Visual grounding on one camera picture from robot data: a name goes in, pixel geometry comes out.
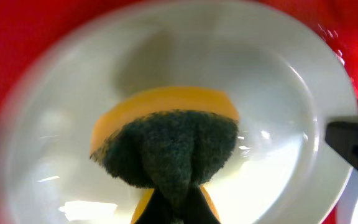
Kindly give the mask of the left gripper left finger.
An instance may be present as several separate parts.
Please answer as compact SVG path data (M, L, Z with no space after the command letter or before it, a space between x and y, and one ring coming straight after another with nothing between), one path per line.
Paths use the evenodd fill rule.
M148 189L134 211L134 224L171 224L172 207L155 189Z

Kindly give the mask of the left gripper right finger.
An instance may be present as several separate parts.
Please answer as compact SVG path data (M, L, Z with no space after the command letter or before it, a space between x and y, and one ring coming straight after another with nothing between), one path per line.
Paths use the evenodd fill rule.
M182 218L184 224L220 224L200 187L189 189L183 206Z

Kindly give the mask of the green and yellow sponge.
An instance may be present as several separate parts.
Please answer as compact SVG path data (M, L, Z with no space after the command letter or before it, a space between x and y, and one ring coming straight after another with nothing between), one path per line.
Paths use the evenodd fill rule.
M119 103L94 125L89 157L128 185L158 190L183 222L190 188L204 188L236 146L239 114L218 90L170 86L136 94Z

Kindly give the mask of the pale green plate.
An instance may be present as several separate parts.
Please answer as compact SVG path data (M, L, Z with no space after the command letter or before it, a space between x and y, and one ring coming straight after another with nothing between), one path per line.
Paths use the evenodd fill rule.
M206 185L222 223L320 223L350 165L324 141L355 121L333 51L256 2L158 1L107 14L54 45L0 114L0 223L129 223L144 191L89 157L99 116L169 85L227 93L240 116L234 154Z

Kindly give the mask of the light blue plate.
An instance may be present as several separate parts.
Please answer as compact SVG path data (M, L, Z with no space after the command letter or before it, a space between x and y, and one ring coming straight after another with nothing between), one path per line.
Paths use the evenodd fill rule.
M337 224L358 224L358 171L352 171L336 208Z

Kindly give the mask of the red plastic tray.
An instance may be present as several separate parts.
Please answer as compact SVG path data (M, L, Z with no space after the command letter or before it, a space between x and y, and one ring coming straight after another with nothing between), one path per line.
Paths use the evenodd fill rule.
M97 17L139 1L0 1L0 107L44 51ZM328 45L344 51L358 99L358 1L267 1L317 34L339 31Z

